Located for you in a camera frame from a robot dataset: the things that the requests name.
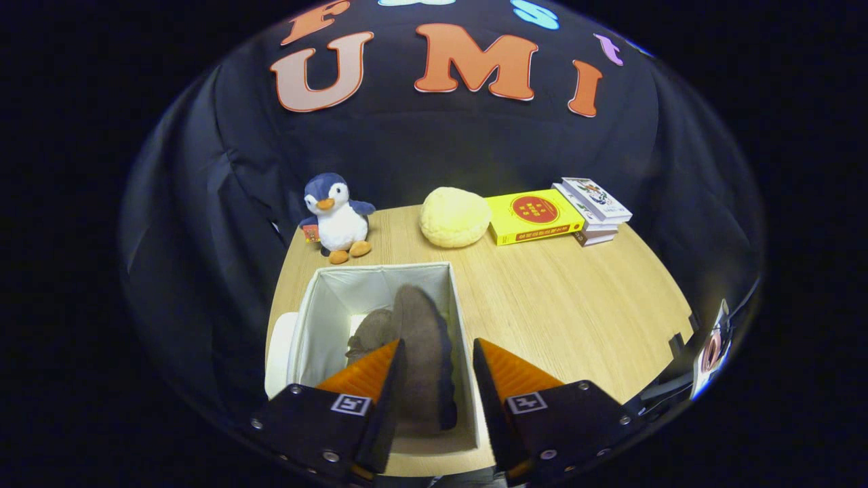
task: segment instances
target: blue letter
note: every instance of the blue letter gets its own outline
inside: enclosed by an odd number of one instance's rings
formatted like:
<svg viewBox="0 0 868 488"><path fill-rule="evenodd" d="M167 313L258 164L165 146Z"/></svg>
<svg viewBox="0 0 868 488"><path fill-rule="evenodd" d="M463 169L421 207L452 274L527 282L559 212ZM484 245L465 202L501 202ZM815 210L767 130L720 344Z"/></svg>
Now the blue letter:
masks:
<svg viewBox="0 0 868 488"><path fill-rule="evenodd" d="M510 3L516 6L512 11L525 22L535 23L549 30L558 30L561 27L557 23L557 16L549 9L544 9L525 0L510 0Z"/></svg>

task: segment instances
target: fabric storage bin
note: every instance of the fabric storage bin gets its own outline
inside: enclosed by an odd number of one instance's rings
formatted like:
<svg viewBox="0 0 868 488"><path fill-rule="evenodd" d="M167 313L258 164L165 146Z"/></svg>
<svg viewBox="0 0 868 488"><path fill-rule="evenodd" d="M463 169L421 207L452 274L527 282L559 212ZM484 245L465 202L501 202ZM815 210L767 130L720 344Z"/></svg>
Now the fabric storage bin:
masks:
<svg viewBox="0 0 868 488"><path fill-rule="evenodd" d="M292 383L316 386L344 369L347 341L358 324L374 310L392 309L395 293L405 284L422 288L446 321L452 344L452 381L458 415L454 428L434 437L396 435L391 452L437 456L477 449L480 445L477 391L455 274L449 262L318 269L295 319L286 355L284 386Z"/></svg>

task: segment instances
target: yellow book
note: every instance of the yellow book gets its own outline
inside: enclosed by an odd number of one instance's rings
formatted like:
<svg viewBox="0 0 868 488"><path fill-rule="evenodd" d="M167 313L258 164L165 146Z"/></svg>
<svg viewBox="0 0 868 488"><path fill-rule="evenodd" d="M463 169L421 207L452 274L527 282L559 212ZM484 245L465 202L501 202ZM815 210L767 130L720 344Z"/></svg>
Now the yellow book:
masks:
<svg viewBox="0 0 868 488"><path fill-rule="evenodd" d="M584 217L555 188L492 196L491 234L498 246L582 229Z"/></svg>

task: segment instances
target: white book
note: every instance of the white book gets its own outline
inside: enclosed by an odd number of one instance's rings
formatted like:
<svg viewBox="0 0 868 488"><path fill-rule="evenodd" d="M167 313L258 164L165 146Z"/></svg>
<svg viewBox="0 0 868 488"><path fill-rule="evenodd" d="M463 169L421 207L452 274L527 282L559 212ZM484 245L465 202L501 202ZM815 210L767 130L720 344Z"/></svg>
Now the white book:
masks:
<svg viewBox="0 0 868 488"><path fill-rule="evenodd" d="M582 247L593 246L601 242L611 241L615 238L616 234L618 233L613 231L586 232L583 230L573 233L575 239L579 241L579 244L581 244Z"/></svg>
<svg viewBox="0 0 868 488"><path fill-rule="evenodd" d="M604 224L597 217L594 212L591 212L591 209L588 208L581 200L575 197L569 190L563 187L561 183L552 183L552 188L557 189L557 191L561 192L561 195L570 202L573 207L582 215L585 219L585 227L582 228L584 231L598 231L598 230L618 230L618 224Z"/></svg>
<svg viewBox="0 0 868 488"><path fill-rule="evenodd" d="M563 186L587 205L603 223L620 224L633 216L614 196L592 180L568 177L562 180Z"/></svg>

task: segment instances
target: screw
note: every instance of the screw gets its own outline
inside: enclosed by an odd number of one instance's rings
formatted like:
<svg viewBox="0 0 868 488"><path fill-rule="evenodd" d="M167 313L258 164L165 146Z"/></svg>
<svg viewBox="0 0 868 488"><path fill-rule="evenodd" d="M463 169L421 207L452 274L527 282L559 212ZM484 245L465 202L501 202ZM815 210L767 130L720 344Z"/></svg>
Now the screw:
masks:
<svg viewBox="0 0 868 488"><path fill-rule="evenodd" d="M330 463L337 463L340 461L340 456L336 452L325 451L323 452L323 459Z"/></svg>

